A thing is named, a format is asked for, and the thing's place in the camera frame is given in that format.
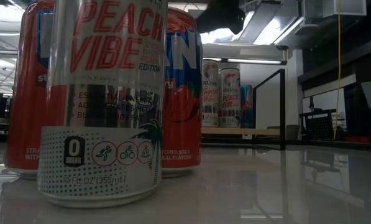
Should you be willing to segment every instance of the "black metal frame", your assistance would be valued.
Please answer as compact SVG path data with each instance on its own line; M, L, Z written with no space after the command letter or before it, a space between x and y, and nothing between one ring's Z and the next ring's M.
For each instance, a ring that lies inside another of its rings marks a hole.
M257 89L262 85L266 84L269 80L273 79L277 75L280 75L279 81L279 91L280 91L280 150L286 149L286 70L281 68L277 70L274 74L270 75L267 79L262 81L256 87L253 88L253 120L254 128L257 122Z

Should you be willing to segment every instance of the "palm tree graphic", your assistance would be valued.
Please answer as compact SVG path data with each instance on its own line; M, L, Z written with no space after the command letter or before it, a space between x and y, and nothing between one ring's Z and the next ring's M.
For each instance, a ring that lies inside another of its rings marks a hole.
M151 119L151 123L147 124L142 124L139 126L140 129L144 129L146 131L137 134L132 137L132 139L135 138L141 138L141 139L148 139L154 146L156 150L156 161L155 161L155 177L153 178L153 184L157 185L158 184L158 175L159 175L159 166L160 166L160 161L162 157L162 127L156 119ZM153 161L151 160L149 162L149 169L152 170L152 163Z

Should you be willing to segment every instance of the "beverage can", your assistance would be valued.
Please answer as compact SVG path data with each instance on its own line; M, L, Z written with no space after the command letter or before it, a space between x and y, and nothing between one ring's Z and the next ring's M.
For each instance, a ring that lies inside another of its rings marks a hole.
M39 191L109 207L160 183L167 1L57 0Z
M218 127L218 63L203 60L202 126Z
M253 87L251 85L240 86L240 102L242 106L242 128L254 128L253 122Z
M6 167L30 179L39 164L53 10L53 0L39 0L22 16Z
M220 71L220 128L240 127L240 72L236 68Z
M169 8L163 113L163 175L188 173L200 164L203 46L195 20Z

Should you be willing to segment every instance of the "orange can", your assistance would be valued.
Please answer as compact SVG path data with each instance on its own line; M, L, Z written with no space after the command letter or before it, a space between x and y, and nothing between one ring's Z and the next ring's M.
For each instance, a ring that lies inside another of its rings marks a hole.
M163 109L163 176L187 174L200 164L203 45L195 20L169 8Z
M22 17L6 167L30 178L39 164L54 5L36 1Z

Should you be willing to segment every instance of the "silver can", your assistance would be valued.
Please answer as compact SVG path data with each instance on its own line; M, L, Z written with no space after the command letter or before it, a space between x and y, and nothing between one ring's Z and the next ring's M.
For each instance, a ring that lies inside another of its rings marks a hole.
M166 0L57 0L38 189L109 207L162 178Z
M202 126L218 127L218 63L203 60Z
M240 127L240 72L237 68L220 71L220 128Z

